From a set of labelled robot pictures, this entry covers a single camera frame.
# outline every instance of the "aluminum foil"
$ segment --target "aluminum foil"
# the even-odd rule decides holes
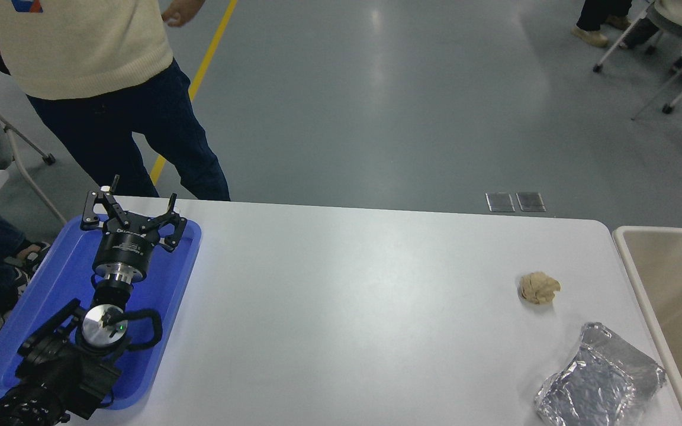
[[[550,426],[634,426],[665,384],[665,369],[603,324],[587,323],[570,364],[536,394]]]

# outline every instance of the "chair leg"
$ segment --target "chair leg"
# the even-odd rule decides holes
[[[652,102],[654,102],[655,99],[657,99],[658,96],[660,96],[661,92],[665,91],[675,80],[677,80],[680,76],[682,75],[682,68],[680,68],[677,73],[675,73],[674,76],[672,76],[669,80],[665,82],[659,89],[657,89],[657,92],[651,97],[651,99],[647,100],[646,103],[641,107],[641,109],[638,110],[637,113],[635,113],[630,119],[632,121],[636,121],[636,118],[641,115],[642,112],[649,106],[652,105]]]
[[[657,50],[657,43],[662,40],[662,36],[665,35],[665,31],[660,30],[657,33],[657,36],[654,38],[654,41],[652,41],[652,44],[649,45],[649,47],[646,48],[646,51],[644,53],[646,54],[652,54],[654,51]]]
[[[46,153],[43,149],[41,149],[40,146],[38,146],[35,142],[30,140],[29,138],[25,137],[24,134],[22,134],[18,129],[16,129],[15,126],[13,126],[9,121],[7,121],[6,118],[0,113],[0,123],[2,124],[3,128],[5,131],[7,129],[11,129],[13,132],[16,133],[19,137],[21,137],[22,140],[24,140],[28,145],[30,145],[31,148],[35,149],[36,153],[38,153],[41,156],[41,159],[48,165],[52,165],[56,162],[54,159],[54,155],[51,153]]]
[[[599,59],[599,61],[596,62],[596,64],[593,66],[593,72],[595,73],[601,72],[601,68],[604,67],[604,61],[608,59],[610,54],[612,54],[612,52],[614,52],[615,49],[617,49],[617,45],[620,44],[620,41],[623,41],[623,38],[625,38],[631,31],[633,31],[633,28],[636,27],[637,22],[641,21],[641,19],[644,19],[646,17],[646,11],[649,10],[651,6],[652,4],[649,3],[649,5],[646,6],[646,8],[644,8],[644,10],[641,11],[640,14],[638,14],[638,17],[635,20],[633,20],[633,23],[630,24],[630,27],[623,31],[622,35],[620,35],[617,41],[612,43],[612,46],[610,46],[609,49],[607,49],[607,52],[604,54],[604,56],[602,56],[601,59]]]
[[[25,166],[22,165],[22,159],[20,158],[20,151],[17,148],[17,143],[14,140],[14,132],[12,131],[11,128],[7,128],[5,130],[5,133],[7,134],[7,139],[9,140],[10,148],[12,148],[12,156],[14,157],[14,163],[17,165],[17,170],[20,171],[22,178],[25,179],[25,181],[33,189],[33,192],[36,193],[36,195],[41,199],[41,201],[44,202],[46,207],[52,211],[52,214],[57,219],[59,219],[60,223],[62,223],[62,225],[64,226],[65,224],[67,224],[65,217],[62,216],[62,214],[59,212],[59,210],[57,210],[56,207],[54,207],[52,200],[50,200],[49,197],[47,197],[46,194],[43,191],[41,191],[41,188],[38,187],[38,185],[36,185],[35,181],[33,181],[33,178],[30,178],[29,173],[27,172],[27,170],[25,170]]]
[[[672,110],[675,108],[675,105],[677,105],[677,103],[679,103],[681,99],[682,99],[682,92],[680,92],[680,94],[675,96],[675,99],[673,99],[670,103],[665,104],[662,108],[662,112],[665,114],[670,114],[672,112]]]

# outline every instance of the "robotic arm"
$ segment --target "robotic arm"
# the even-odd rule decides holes
[[[102,242],[94,258],[94,272],[102,277],[94,284],[94,296],[88,309],[73,299],[39,327],[21,345],[17,353],[24,359],[15,375],[21,379],[0,399],[0,426],[52,426],[70,420],[67,412],[90,418],[93,412],[109,404],[112,386],[121,371],[114,362],[125,351],[147,350],[162,339],[162,319],[153,309],[128,312],[126,305],[133,284],[146,278],[155,246],[173,251],[181,240],[186,219],[173,207],[156,218],[137,215],[122,209],[112,192],[117,185],[91,191],[81,221],[82,230],[102,230]],[[108,218],[102,222],[94,214],[102,205]],[[160,229],[173,226],[167,237]],[[129,322],[149,319],[154,337],[143,343],[131,343]]]

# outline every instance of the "sneaker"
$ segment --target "sneaker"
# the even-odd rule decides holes
[[[668,73],[674,75],[680,70],[682,70],[682,56],[676,59],[675,62],[673,62],[673,64],[670,66],[670,69],[668,70]]]
[[[609,25],[610,27],[617,28],[618,30],[627,30],[628,27],[630,27],[631,24],[633,24],[627,16],[614,16],[614,15],[609,15],[606,20],[604,20],[604,24]]]
[[[19,269],[19,267],[16,267],[14,271],[14,288],[17,290],[17,299],[19,299],[20,296],[25,293],[25,289],[27,288],[28,284],[30,284],[30,275],[28,275],[27,272]]]
[[[28,253],[28,255],[25,257],[25,260],[22,261],[22,269],[28,273],[28,275],[33,275],[33,273],[36,272],[36,269],[38,269],[38,267],[41,265],[41,262],[44,261],[46,253],[49,252],[49,248],[52,246],[51,244],[45,243],[43,241],[33,244],[40,246],[41,249],[39,251],[31,251],[31,253]]]
[[[574,36],[580,38],[591,46],[607,47],[609,39],[606,35],[601,34],[601,31],[585,31],[580,29],[577,25],[573,27],[572,33]]]

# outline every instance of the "blue tray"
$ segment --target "blue tray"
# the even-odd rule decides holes
[[[0,332],[0,398],[20,382],[14,377],[14,371],[22,361],[22,357],[17,355],[17,348],[22,342],[71,299],[80,299],[84,308],[91,304],[94,293],[90,280],[93,275],[91,264],[102,240],[102,232],[81,230],[80,220],[81,217],[74,218],[62,229]],[[160,230],[161,235],[171,232],[171,225]],[[167,253],[163,248],[155,247],[146,280],[134,284],[127,309],[158,310],[162,317],[163,336],[151,350],[124,353],[117,360],[115,366],[122,370],[122,375],[114,385],[114,404],[109,409],[130,407],[152,385],[200,242],[200,226],[188,221],[178,248]],[[128,334],[133,342],[146,342],[153,335],[151,321],[136,321],[130,325]]]

